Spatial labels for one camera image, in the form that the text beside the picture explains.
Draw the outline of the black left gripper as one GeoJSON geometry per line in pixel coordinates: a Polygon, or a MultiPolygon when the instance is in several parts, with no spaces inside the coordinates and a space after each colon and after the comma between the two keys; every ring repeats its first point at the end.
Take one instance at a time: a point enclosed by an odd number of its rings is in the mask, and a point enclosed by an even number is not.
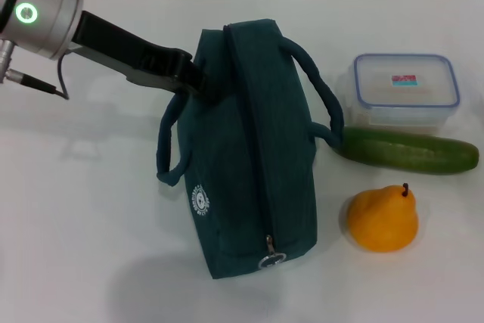
{"type": "Polygon", "coordinates": [[[186,51],[148,42],[90,12],[82,12],[72,43],[78,46],[75,54],[123,74],[135,85],[211,104],[220,99],[220,88],[205,72],[206,61],[195,64],[186,51]]]}

